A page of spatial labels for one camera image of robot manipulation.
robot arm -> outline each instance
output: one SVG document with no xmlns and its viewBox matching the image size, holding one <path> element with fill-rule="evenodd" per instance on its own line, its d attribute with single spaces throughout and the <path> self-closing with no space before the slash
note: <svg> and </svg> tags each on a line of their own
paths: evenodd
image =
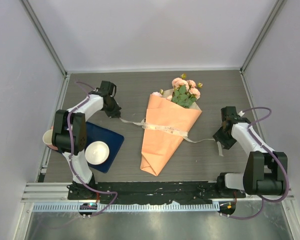
<svg viewBox="0 0 300 240">
<path fill-rule="evenodd" d="M 113 93 L 115 95 L 116 91 L 117 87 L 113 83 L 109 81 L 102 81 L 100 88 L 96 88 L 89 93 L 89 101 L 87 103 L 82 105 L 82 103 L 86 101 L 83 100 L 74 107 L 67 110 L 58 110 L 55 113 L 52 144 L 61 151 L 69 164 L 71 143 L 67 117 L 71 110 L 76 109 L 70 117 L 74 140 L 74 155 L 72 156 L 71 161 L 77 174 L 84 183 L 89 185 L 94 185 L 95 179 L 93 173 L 89 169 L 85 157 L 85 147 L 87 144 L 86 121 L 100 110 L 104 111 L 110 118 L 119 118 L 121 108 L 118 106 L 113 96 Z M 81 185 L 81 182 L 78 180 L 76 175 L 72 176 L 72 180 L 73 185 Z"/>
<path fill-rule="evenodd" d="M 230 149 L 238 141 L 248 155 L 244 173 L 222 173 L 218 177 L 222 178 L 224 187 L 242 190 L 249 195 L 282 195 L 286 189 L 284 174 L 264 147 L 278 158 L 286 172 L 287 155 L 269 147 L 252 127 L 249 128 L 250 121 L 237 114 L 236 107 L 222 108 L 221 119 L 222 127 L 213 138 L 219 141 L 224 149 Z M 270 170 L 269 172 L 265 172 L 265 166 Z"/>
</svg>

pink rose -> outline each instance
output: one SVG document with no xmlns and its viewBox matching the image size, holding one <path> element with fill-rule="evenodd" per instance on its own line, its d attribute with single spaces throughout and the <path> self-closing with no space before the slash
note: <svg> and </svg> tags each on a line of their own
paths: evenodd
<svg viewBox="0 0 300 240">
<path fill-rule="evenodd" d="M 190 88 L 195 88 L 197 86 L 196 82 L 193 80 L 187 80 L 187 83 L 189 84 Z"/>
<path fill-rule="evenodd" d="M 182 78 L 177 77 L 177 78 L 175 78 L 175 79 L 172 80 L 172 87 L 173 88 L 176 87 L 176 82 L 178 82 L 179 80 L 182 80 Z"/>
<path fill-rule="evenodd" d="M 190 89 L 189 89 L 189 93 L 192 94 L 192 95 L 194 95 L 194 97 L 195 97 L 196 99 L 199 99 L 199 98 L 200 98 L 200 92 L 199 92 L 199 90 L 196 89 L 196 88 L 190 88 Z"/>
<path fill-rule="evenodd" d="M 174 87 L 175 88 L 179 88 L 179 87 L 181 87 L 181 86 L 183 86 L 183 85 L 185 85 L 185 88 L 186 88 L 186 90 L 188 91 L 189 90 L 189 84 L 187 83 L 187 81 L 186 80 L 178 80 L 176 83 L 175 83 L 175 85 L 174 85 Z"/>
<path fill-rule="evenodd" d="M 157 92 L 157 91 L 153 92 L 152 95 L 155 95 L 155 96 L 158 96 L 158 97 L 162 98 L 162 94 L 160 92 Z"/>
</svg>

navy blue tray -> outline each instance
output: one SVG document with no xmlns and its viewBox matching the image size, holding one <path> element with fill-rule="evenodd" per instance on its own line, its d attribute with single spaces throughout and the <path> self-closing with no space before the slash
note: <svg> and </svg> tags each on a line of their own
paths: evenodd
<svg viewBox="0 0 300 240">
<path fill-rule="evenodd" d="M 87 135 L 85 149 L 87 149 L 87 147 L 95 141 L 102 141 L 108 145 L 110 152 L 109 157 L 107 158 L 107 160 L 105 160 L 104 163 L 101 163 L 99 165 L 92 165 L 88 163 L 88 165 L 91 168 L 94 168 L 102 173 L 107 173 L 112 163 L 114 162 L 115 157 L 119 152 L 119 149 L 121 148 L 121 145 L 124 142 L 125 138 L 124 136 L 114 131 L 94 125 L 91 122 L 86 122 L 85 126 Z"/>
</svg>

ribbon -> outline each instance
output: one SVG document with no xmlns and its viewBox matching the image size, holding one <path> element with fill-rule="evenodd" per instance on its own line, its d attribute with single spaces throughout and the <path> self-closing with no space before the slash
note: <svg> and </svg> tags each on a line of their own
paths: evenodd
<svg viewBox="0 0 300 240">
<path fill-rule="evenodd" d="M 126 124 L 134 124 L 134 125 L 137 125 L 137 126 L 141 126 L 143 129 L 159 130 L 159 131 L 166 132 L 168 134 L 181 136 L 181 137 L 183 137 L 184 140 L 186 140 L 190 143 L 193 143 L 193 144 L 197 144 L 197 143 L 200 143 L 200 142 L 203 142 L 203 141 L 216 141 L 213 138 L 206 138 L 206 139 L 202 139 L 202 140 L 199 140 L 199 141 L 192 141 L 188 138 L 188 132 L 187 131 L 181 131 L 181 130 L 179 130 L 175 127 L 172 127 L 172 126 L 162 126 L 162 125 L 150 124 L 150 123 L 146 122 L 145 118 L 141 122 L 127 121 L 127 120 L 124 120 L 122 118 L 120 118 L 120 120 L 123 123 L 126 123 Z M 216 144 L 218 146 L 219 156 L 223 157 L 224 155 L 223 155 L 221 143 L 219 141 L 217 141 Z"/>
</svg>

white wall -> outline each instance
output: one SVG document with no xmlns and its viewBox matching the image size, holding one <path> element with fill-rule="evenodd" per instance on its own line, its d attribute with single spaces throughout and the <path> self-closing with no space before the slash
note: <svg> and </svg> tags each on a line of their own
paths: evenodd
<svg viewBox="0 0 300 240">
<path fill-rule="evenodd" d="M 18 0 L 0 1 L 0 240 L 13 239 L 26 182 L 36 180 L 62 83 Z"/>
<path fill-rule="evenodd" d="M 300 0 L 287 1 L 250 63 L 246 80 L 254 104 L 273 110 L 262 128 L 268 143 L 288 156 L 291 188 L 300 206 Z"/>
<path fill-rule="evenodd" d="M 68 71 L 239 68 L 276 0 L 30 0 Z"/>
</svg>

